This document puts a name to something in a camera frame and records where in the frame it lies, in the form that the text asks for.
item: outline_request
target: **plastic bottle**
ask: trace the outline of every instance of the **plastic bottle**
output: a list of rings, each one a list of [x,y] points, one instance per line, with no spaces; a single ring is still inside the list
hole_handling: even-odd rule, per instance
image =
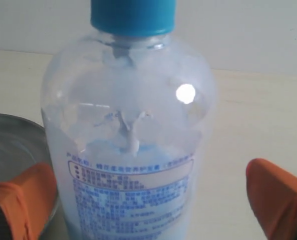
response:
[[[98,30],[55,55],[43,122],[71,240],[184,240],[210,135],[206,61],[175,0],[91,0]]]

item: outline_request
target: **bottle label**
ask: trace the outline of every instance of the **bottle label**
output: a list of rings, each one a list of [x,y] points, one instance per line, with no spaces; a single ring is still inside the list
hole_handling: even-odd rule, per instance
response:
[[[154,240],[184,214],[192,154],[163,165],[132,167],[91,167],[67,156],[86,240]]]

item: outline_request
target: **bottle body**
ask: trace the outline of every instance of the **bottle body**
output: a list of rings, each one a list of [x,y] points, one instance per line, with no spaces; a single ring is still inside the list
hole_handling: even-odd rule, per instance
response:
[[[54,56],[43,122],[71,240],[183,240],[215,101],[169,35],[92,33]]]

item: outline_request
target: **white wall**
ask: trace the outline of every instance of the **white wall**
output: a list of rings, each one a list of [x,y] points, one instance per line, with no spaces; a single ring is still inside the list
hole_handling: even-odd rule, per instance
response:
[[[0,0],[0,49],[55,53],[89,15],[89,0]],[[214,69],[297,75],[297,0],[178,0],[176,20]]]

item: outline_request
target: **bottle neck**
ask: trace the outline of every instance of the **bottle neck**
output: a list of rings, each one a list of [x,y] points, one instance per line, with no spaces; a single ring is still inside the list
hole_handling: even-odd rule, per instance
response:
[[[120,49],[162,49],[170,42],[170,35],[155,35],[149,37],[131,37],[114,35],[99,31],[96,36],[97,41]]]

